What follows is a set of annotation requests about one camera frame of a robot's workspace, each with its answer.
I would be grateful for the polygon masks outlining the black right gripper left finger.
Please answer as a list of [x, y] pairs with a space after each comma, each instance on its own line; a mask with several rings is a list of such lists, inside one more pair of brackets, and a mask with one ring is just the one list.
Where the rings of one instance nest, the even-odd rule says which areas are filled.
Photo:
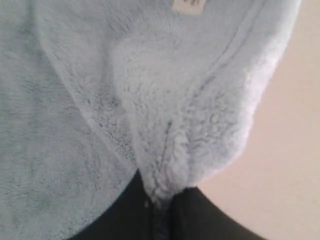
[[137, 171], [111, 207], [71, 239], [151, 240], [152, 210]]

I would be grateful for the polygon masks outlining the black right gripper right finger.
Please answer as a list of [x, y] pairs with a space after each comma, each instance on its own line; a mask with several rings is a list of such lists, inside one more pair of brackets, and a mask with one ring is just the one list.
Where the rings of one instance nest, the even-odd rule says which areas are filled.
[[262, 240], [215, 206], [198, 188], [188, 188], [173, 198], [172, 240]]

